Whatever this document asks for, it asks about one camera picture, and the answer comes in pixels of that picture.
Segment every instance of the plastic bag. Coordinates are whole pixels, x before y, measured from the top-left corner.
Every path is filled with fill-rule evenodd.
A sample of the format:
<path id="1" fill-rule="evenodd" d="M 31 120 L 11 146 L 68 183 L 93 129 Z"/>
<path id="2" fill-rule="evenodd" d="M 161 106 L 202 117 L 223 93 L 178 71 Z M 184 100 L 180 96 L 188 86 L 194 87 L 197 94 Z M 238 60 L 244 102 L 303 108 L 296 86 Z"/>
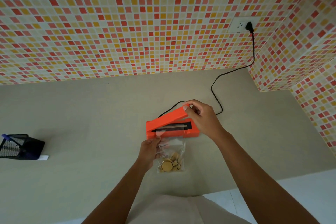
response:
<path id="1" fill-rule="evenodd" d="M 161 155 L 158 159 L 159 166 L 157 167 L 157 172 L 184 171 L 183 154 L 186 150 L 185 136 L 161 137 L 164 132 L 164 130 L 156 132 L 157 137 L 161 138 L 156 152 Z"/>

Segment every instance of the forearm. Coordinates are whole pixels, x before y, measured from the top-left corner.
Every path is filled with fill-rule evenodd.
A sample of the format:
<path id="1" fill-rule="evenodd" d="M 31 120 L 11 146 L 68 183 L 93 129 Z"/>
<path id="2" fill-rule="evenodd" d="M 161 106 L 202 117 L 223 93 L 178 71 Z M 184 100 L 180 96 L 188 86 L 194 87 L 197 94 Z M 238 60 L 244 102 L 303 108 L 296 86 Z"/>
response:
<path id="1" fill-rule="evenodd" d="M 125 223 L 145 173 L 145 167 L 139 162 L 135 162 L 118 185 L 84 220 L 83 224 Z"/>
<path id="2" fill-rule="evenodd" d="M 212 138 L 246 204 L 258 223 L 318 223 L 286 190 L 272 179 L 223 129 Z"/>

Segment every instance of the wall outlet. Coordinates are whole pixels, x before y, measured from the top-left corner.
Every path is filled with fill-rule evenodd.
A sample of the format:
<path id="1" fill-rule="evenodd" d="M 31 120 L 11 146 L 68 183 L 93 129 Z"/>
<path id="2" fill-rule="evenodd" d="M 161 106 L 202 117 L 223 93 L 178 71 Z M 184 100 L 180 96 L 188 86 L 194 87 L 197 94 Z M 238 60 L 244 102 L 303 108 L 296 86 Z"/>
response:
<path id="1" fill-rule="evenodd" d="M 239 33 L 239 32 L 248 32 L 245 27 L 247 23 L 250 21 L 252 23 L 253 29 L 255 30 L 256 25 L 260 21 L 261 17 L 234 17 L 229 29 L 227 30 L 228 33 Z"/>

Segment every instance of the mosaic tile wall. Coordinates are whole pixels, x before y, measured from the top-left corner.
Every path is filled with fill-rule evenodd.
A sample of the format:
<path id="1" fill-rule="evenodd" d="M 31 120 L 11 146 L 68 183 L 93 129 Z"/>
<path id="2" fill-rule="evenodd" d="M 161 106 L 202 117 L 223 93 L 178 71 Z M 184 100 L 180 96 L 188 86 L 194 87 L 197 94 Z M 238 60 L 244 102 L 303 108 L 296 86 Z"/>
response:
<path id="1" fill-rule="evenodd" d="M 336 156 L 336 58 L 293 86 L 291 92 Z"/>
<path id="2" fill-rule="evenodd" d="M 299 1 L 0 0 L 0 83 L 244 66 L 251 39 L 232 18 L 260 17 L 259 52 Z"/>
<path id="3" fill-rule="evenodd" d="M 290 89 L 336 57 L 336 0 L 301 0 L 249 69 L 260 91 Z"/>

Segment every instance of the power cord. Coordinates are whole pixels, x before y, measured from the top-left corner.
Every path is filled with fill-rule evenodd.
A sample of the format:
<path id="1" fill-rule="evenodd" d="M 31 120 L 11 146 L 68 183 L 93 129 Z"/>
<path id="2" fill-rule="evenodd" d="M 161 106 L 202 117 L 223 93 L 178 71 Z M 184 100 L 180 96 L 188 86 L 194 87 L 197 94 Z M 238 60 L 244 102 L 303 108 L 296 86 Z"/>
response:
<path id="1" fill-rule="evenodd" d="M 211 85 L 210 87 L 210 90 L 213 94 L 213 96 L 215 97 L 215 99 L 217 100 L 217 103 L 219 104 L 220 106 L 220 109 L 221 111 L 219 113 L 216 113 L 216 115 L 219 115 L 220 113 L 223 112 L 223 107 L 221 105 L 221 103 L 219 102 L 218 98 L 216 97 L 215 93 L 213 92 L 212 90 L 212 86 L 215 84 L 215 82 L 217 81 L 218 78 L 220 78 L 221 76 L 225 75 L 225 74 L 229 74 L 229 73 L 232 73 L 234 71 L 237 71 L 239 69 L 242 69 L 242 68 L 246 68 L 246 67 L 249 67 L 249 66 L 252 66 L 254 64 L 254 60 L 255 60 L 255 54 L 254 54 L 254 29 L 253 29 L 253 26 L 252 26 L 252 23 L 251 22 L 248 22 L 246 27 L 245 27 L 246 30 L 250 31 L 250 33 L 252 34 L 252 46 L 253 46 L 253 61 L 250 65 L 247 65 L 247 66 L 244 66 L 244 67 L 240 67 L 240 68 L 237 68 L 237 69 L 234 69 L 232 71 L 229 71 L 229 72 L 226 72 L 226 73 L 223 73 L 223 74 L 220 74 L 219 76 L 217 76 L 217 78 L 215 79 L 215 81 L 213 82 L 213 84 Z M 161 117 L 162 115 L 164 115 L 165 113 L 169 112 L 171 109 L 173 109 L 175 106 L 177 106 L 179 103 L 184 103 L 185 101 L 179 101 L 177 102 L 172 108 L 170 108 L 169 110 L 165 111 L 164 113 L 162 113 L 159 117 Z"/>

